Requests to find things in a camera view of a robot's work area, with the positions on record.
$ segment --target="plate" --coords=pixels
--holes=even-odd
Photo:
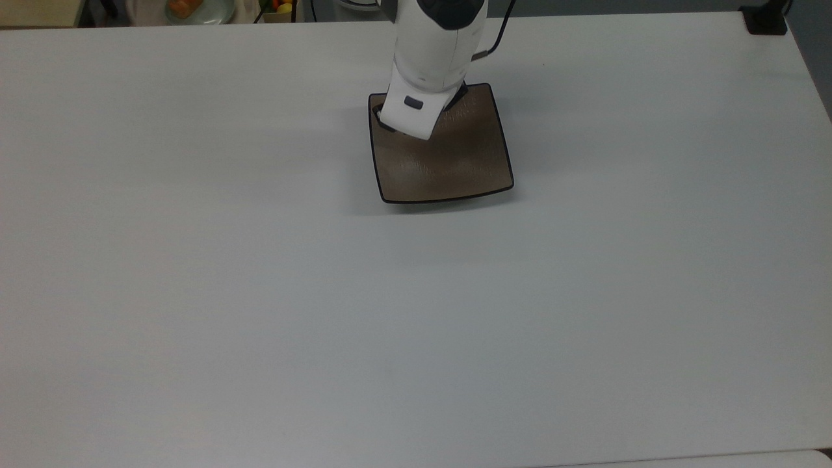
[[[174,26],[196,24],[223,24],[234,14],[234,0],[203,0],[202,4],[185,19],[174,16],[165,2],[165,18]]]

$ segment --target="brown plate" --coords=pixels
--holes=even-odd
[[[490,85],[468,86],[468,93],[439,116],[427,141],[382,127],[375,110],[386,96],[369,97],[370,142],[382,200],[445,202],[514,187]]]

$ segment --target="black cable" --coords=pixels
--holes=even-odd
[[[255,24],[257,24],[257,22],[260,20],[260,18],[263,17],[263,12],[264,11],[265,11],[265,5],[260,7],[260,14],[257,15],[257,19],[255,20]]]
[[[473,57],[471,57],[471,60],[479,60],[480,58],[488,57],[489,55],[491,55],[492,52],[497,50],[497,46],[499,46],[500,41],[503,40],[503,33],[506,31],[506,25],[508,24],[508,17],[512,16],[512,9],[514,9],[514,3],[516,1],[517,0],[512,0],[511,2],[508,3],[508,8],[506,8],[506,16],[503,17],[503,25],[500,26],[500,32],[497,34],[497,40],[494,41],[494,45],[491,46],[491,48],[488,49],[487,51],[477,52],[477,53],[473,54]]]

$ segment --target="white table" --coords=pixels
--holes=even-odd
[[[791,36],[512,20],[468,81],[517,185],[407,208],[365,108],[393,34],[0,32],[0,465],[832,446],[832,126]]]

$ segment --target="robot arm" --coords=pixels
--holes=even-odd
[[[427,140],[462,86],[483,33],[488,0],[379,0],[396,24],[382,123]]]

